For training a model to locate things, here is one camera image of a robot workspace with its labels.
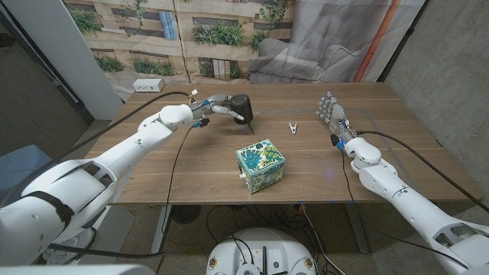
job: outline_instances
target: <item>white clip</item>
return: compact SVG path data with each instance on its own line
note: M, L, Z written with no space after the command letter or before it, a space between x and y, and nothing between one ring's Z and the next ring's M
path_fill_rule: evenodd
M290 127L290 130L292 131L292 134L296 134L297 122L296 122L295 126L292 126L291 123L289 122L289 127Z

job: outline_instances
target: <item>cardboard box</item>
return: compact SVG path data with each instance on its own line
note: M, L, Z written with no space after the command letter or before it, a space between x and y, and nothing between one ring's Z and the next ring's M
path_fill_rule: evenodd
M285 157L269 139L236 151L240 177L253 194L283 178Z

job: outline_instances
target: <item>white power outlet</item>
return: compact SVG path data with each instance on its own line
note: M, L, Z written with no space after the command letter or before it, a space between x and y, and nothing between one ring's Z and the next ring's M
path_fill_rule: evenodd
M136 92L159 92L164 86L162 79L137 79L132 85Z

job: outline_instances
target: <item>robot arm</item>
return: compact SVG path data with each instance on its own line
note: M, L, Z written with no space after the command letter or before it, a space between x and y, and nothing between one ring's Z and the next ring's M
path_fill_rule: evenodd
M68 160L40 175L21 199L0 209L0 265L30 264L53 241L78 234L110 203L118 182L146 154L165 145L180 125L203 127L212 113L244 120L228 109L227 100L226 95L214 95L191 105L168 105L100 156Z
M470 268L483 267L489 262L489 227L453 218L410 188L398 177L396 169L381 157L380 150L356 136L343 107L330 92L319 102L316 114L333 132L333 144L353 157L351 168L358 173L361 184L390 202L431 248ZM467 271L443 255L435 256L450 274Z

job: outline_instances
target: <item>printed backdrop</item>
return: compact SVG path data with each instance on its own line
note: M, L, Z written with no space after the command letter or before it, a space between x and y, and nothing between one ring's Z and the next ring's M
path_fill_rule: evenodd
M64 0L115 92L376 81L424 0Z

